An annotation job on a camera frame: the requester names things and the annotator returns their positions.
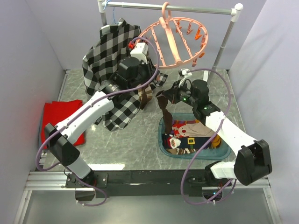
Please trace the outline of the dark brown sock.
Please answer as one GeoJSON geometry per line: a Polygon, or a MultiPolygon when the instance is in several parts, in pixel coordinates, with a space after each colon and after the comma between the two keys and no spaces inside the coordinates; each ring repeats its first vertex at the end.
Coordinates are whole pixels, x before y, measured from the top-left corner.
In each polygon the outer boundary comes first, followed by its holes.
{"type": "Polygon", "coordinates": [[[168,105],[168,99],[163,95],[164,91],[159,91],[156,94],[159,108],[162,110],[163,121],[165,125],[165,133],[170,134],[172,131],[172,114],[166,109],[168,105]]]}

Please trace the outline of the brown striped sock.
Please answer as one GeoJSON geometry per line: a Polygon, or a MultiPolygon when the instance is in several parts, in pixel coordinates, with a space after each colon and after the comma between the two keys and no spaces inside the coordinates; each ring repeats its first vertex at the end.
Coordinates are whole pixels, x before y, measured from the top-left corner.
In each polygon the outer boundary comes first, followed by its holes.
{"type": "Polygon", "coordinates": [[[143,87],[143,99],[142,99],[143,107],[141,110],[145,108],[145,106],[148,104],[148,102],[152,100],[152,98],[153,98],[152,88],[151,85],[149,84],[143,87]]]}

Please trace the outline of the pink round clip hanger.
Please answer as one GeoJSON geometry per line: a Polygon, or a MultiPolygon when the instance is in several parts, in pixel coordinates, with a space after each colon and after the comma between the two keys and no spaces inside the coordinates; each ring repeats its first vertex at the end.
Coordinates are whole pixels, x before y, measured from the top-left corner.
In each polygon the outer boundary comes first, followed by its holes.
{"type": "Polygon", "coordinates": [[[154,39],[154,43],[156,44],[157,51],[159,53],[159,59],[162,63],[162,68],[175,68],[187,63],[191,63],[192,67],[195,67],[197,65],[197,59],[202,58],[205,54],[204,49],[208,42],[208,31],[206,27],[197,20],[187,17],[173,17],[171,15],[171,10],[167,9],[167,6],[169,6],[169,2],[164,2],[161,9],[162,16],[159,18],[157,22],[145,28],[141,32],[140,37],[144,37],[144,35],[147,32],[151,33],[154,39]],[[185,46],[187,54],[189,56],[188,59],[183,60],[179,55],[177,43],[175,41],[175,37],[171,29],[172,24],[175,26],[175,32],[178,33],[182,39],[183,45],[185,46]],[[193,24],[197,26],[197,32],[195,34],[194,39],[196,41],[201,41],[199,50],[196,53],[192,53],[191,48],[188,46],[187,40],[184,37],[184,35],[189,35],[193,31],[193,24]],[[162,50],[155,32],[155,27],[157,26],[161,26],[165,31],[166,39],[168,41],[172,56],[174,58],[174,64],[167,65],[165,63],[165,58],[162,54],[162,50]]]}

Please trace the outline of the beige striped sock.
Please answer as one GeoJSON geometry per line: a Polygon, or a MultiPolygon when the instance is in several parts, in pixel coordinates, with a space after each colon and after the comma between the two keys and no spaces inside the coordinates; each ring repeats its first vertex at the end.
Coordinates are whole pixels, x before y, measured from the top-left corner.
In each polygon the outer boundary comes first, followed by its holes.
{"type": "Polygon", "coordinates": [[[143,99],[143,88],[139,88],[138,89],[138,97],[139,97],[139,101],[140,101],[140,109],[142,109],[142,107],[143,107],[143,103],[142,103],[142,99],[143,99]]]}

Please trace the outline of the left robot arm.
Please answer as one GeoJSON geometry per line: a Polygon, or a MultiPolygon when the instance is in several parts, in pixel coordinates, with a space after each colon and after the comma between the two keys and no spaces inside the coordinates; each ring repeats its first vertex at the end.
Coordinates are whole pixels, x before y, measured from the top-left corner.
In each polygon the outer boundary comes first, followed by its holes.
{"type": "Polygon", "coordinates": [[[157,70],[151,73],[147,64],[128,56],[82,107],[55,126],[45,126],[45,145],[65,168],[77,176],[82,187],[92,185],[93,172],[73,144],[99,117],[115,108],[131,92],[147,86],[157,73],[157,70]]]}

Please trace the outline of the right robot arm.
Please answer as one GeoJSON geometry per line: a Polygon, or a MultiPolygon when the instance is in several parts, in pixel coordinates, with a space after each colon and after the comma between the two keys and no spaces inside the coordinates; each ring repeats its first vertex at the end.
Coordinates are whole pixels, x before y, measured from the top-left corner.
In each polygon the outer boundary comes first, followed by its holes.
{"type": "Polygon", "coordinates": [[[254,139],[233,124],[224,112],[209,100],[206,81],[194,80],[190,87],[176,81],[170,89],[163,91],[162,95],[172,104],[184,102],[190,105],[195,118],[216,132],[236,155],[235,161],[219,161],[207,166],[205,181],[208,185],[216,186],[221,179],[237,179],[248,186],[272,172],[268,143],[254,139]]]}

